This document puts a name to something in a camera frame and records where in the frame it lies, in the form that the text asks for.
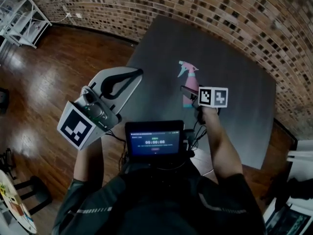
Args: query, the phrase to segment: digital timer display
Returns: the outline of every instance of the digital timer display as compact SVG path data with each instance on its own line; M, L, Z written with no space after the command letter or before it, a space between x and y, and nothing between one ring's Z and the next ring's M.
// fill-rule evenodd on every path
M179 131L131 133L134 156L175 154L179 149Z

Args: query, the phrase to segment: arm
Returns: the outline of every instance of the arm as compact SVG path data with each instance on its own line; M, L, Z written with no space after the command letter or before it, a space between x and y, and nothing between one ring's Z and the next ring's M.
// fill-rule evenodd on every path
M243 167L239 155L221 126L216 109L202 107L202 111L216 176L225 179L238 173L242 174Z
M97 139L87 148L78 151L74 179L83 182L92 182L101 188L103 181L104 165L101 139Z

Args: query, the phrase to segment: brick wall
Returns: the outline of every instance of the brick wall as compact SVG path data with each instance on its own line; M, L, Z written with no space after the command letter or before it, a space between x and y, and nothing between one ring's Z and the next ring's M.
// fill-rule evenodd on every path
M300 139L313 138L313 0L34 0L64 20L140 41L158 14L212 34L277 82L276 117Z

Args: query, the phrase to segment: gray table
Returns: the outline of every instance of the gray table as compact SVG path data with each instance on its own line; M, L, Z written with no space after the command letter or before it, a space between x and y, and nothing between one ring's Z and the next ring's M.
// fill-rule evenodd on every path
M121 115L132 121L182 119L185 128L192 128L194 110L182 107L179 90L188 75L177 78L179 60L199 69L199 84L228 87L222 125L243 164L260 169L273 124L274 79L226 43L184 23L163 16L153 21L127 63L143 69L144 75ZM209 152L207 138L199 148Z

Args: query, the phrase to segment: person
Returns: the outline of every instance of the person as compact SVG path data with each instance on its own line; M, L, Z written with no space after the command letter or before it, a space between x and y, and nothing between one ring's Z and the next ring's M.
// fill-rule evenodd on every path
M191 163L120 173L103 188L101 140L78 152L52 234L265 234L237 151L215 109L203 107L218 184Z

